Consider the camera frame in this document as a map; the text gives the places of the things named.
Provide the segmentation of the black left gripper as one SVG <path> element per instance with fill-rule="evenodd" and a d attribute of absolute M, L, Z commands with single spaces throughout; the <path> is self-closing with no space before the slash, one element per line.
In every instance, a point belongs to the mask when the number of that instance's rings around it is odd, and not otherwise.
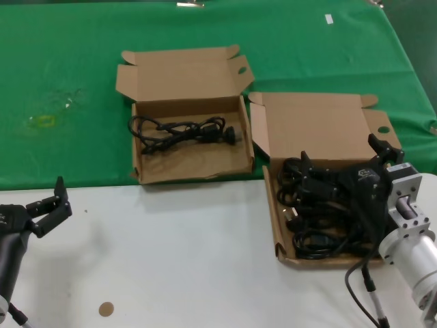
<path fill-rule="evenodd" d="M 22 205 L 1 205 L 1 236 L 30 231 L 38 238 L 63 223 L 72 215 L 71 205 L 64 179 L 59 176 L 55 183 L 53 195 L 43 200 Z M 42 216 L 41 220 L 33 223 L 32 216 Z"/>

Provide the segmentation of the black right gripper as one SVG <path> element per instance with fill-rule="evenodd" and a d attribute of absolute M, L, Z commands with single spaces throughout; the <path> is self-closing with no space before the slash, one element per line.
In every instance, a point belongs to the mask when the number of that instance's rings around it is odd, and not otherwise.
<path fill-rule="evenodd" d="M 305 151 L 300 153 L 302 188 L 317 197 L 339 197 L 343 187 L 350 199 L 352 214 L 359 221 L 387 221 L 388 187 L 383 181 L 385 167 L 404 162 L 404 151 L 373 133 L 368 144 L 376 155 L 367 162 L 329 169 L 315 167 Z"/>

